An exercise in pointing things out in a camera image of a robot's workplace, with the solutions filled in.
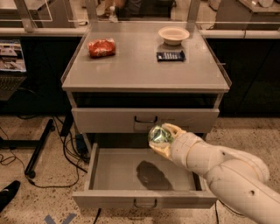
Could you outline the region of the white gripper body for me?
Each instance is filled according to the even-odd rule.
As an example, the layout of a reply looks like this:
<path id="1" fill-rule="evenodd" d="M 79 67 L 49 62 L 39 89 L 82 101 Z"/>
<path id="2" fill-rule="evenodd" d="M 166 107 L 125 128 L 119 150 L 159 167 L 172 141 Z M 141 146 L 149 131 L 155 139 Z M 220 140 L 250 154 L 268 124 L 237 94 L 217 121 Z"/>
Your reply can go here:
<path id="1" fill-rule="evenodd" d="M 185 132 L 177 136 L 171 144 L 171 161 L 188 171 L 191 167 L 187 163 L 188 153 L 197 143 L 203 143 L 204 140 L 191 132 Z"/>

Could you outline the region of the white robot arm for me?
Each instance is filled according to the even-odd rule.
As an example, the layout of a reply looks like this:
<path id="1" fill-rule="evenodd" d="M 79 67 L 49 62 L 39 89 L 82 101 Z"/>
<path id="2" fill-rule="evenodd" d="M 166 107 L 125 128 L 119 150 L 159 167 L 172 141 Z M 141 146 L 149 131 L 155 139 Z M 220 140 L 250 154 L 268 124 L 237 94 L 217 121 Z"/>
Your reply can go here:
<path id="1" fill-rule="evenodd" d="M 212 145 L 170 123 L 153 127 L 148 142 L 162 157 L 202 177 L 228 207 L 257 224 L 280 224 L 280 195 L 266 186 L 270 171 L 259 157 Z"/>

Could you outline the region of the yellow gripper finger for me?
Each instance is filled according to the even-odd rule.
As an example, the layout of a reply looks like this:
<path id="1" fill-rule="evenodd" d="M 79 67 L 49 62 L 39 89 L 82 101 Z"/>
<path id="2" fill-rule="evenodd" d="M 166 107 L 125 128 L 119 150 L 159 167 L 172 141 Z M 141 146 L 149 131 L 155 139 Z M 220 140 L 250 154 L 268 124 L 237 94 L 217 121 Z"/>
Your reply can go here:
<path id="1" fill-rule="evenodd" d="M 169 143 L 149 142 L 149 146 L 159 155 L 166 159 L 171 159 L 171 145 Z"/>
<path id="2" fill-rule="evenodd" d="M 175 140 L 186 134 L 186 131 L 181 129 L 179 126 L 170 123 L 164 123 L 163 128 L 169 132 L 169 138 Z"/>

